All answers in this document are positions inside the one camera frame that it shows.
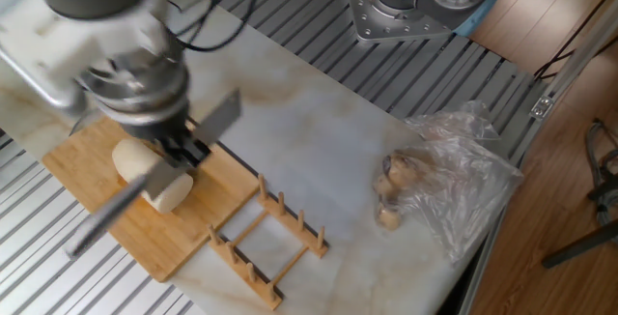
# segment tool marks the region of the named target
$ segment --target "clear plastic bag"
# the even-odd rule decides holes
[[[482,106],[463,108],[472,105]],[[427,141],[385,157],[374,182],[379,224],[392,230],[404,215],[422,216],[453,263],[479,243],[523,179],[475,141],[497,137],[479,115],[440,111],[408,120]]]
[[[479,100],[463,103],[455,110],[443,109],[433,115],[411,117],[404,120],[425,140],[443,140],[466,137],[476,141],[500,138],[487,120],[489,113]]]

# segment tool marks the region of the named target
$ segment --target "wooden cutting board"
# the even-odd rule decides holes
[[[112,150],[130,137],[104,118],[45,155],[43,164],[93,212],[126,185]],[[220,228],[258,191],[257,178],[218,146],[201,164],[193,189],[172,213],[160,214],[139,198],[109,233],[157,281],[169,279],[208,240],[207,225]]]

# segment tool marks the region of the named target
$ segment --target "white marble surface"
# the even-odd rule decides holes
[[[179,28],[203,6],[175,14],[171,27]],[[197,43],[218,43],[238,23],[218,10]],[[322,260],[306,253],[285,276],[279,287],[286,298],[276,313],[435,312],[461,267],[450,265],[421,223],[409,219],[389,234],[373,219],[371,182],[381,158],[417,136],[251,28],[220,51],[187,53],[187,62],[192,114],[203,116],[240,87],[243,115],[222,141],[266,174],[271,191],[285,191],[288,206],[303,209],[309,225],[326,227],[330,250]],[[0,74],[0,128],[41,158],[68,136],[72,121],[47,107],[6,66]],[[223,233],[233,238],[259,210],[248,204]],[[300,244],[267,219],[239,248],[274,277]],[[171,281],[211,315],[271,313],[207,246]]]

